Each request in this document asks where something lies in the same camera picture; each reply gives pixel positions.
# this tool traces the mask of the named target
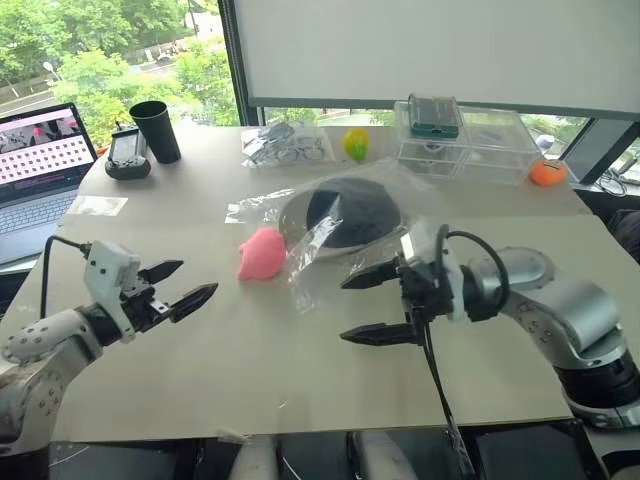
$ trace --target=plastic bag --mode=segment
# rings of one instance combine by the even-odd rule
[[[242,165],[268,168],[283,165],[335,162],[331,143],[322,128],[302,123],[277,123],[240,134]]]
[[[424,178],[385,159],[229,204],[225,223],[278,228],[287,246],[281,274],[305,312],[329,300],[354,270],[393,257],[418,219],[450,215]]]

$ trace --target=laptop keyboard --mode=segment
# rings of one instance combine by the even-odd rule
[[[12,208],[6,213],[0,212],[0,234],[41,223],[55,222],[64,215],[74,199],[75,195],[61,196],[22,208]]]

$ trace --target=controller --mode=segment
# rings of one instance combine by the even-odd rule
[[[144,156],[146,149],[147,142],[137,128],[114,132],[105,172],[116,180],[146,177],[151,171],[151,164]]]

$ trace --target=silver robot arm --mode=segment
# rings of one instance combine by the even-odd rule
[[[488,256],[459,265],[447,241],[450,237],[471,239]],[[428,352],[428,325],[437,316],[475,322],[504,313],[530,335],[555,370],[603,469],[611,471],[605,456],[623,451],[635,458],[629,465],[638,463],[640,375],[607,292],[593,282],[565,275],[540,252],[528,248],[496,252],[475,235],[449,232],[447,226],[436,232],[421,222],[401,240],[402,251],[395,258],[353,273],[341,287],[366,289],[399,279],[405,322],[362,325],[342,333],[342,339],[373,346],[410,343]],[[457,426],[447,419],[461,471],[469,471]]]
[[[573,413],[596,427],[640,425],[640,376],[613,298],[593,282],[565,275],[540,252],[497,253],[511,290],[502,313],[516,320],[552,365]],[[472,260],[465,276],[472,284],[467,307],[493,301],[500,279],[491,259]]]
[[[178,322],[213,295],[217,284],[198,287],[172,305],[156,300],[152,285],[180,265],[171,260],[139,271],[137,255],[95,241],[84,274],[95,303],[37,320],[0,343],[0,476],[46,478],[46,448],[71,381],[104,347],[131,342],[136,332],[165,319]],[[43,449],[39,468],[33,453]]]

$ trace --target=pink plush toy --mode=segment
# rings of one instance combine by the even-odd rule
[[[261,228],[240,245],[239,280],[268,280],[282,268],[287,256],[284,237],[272,227]]]

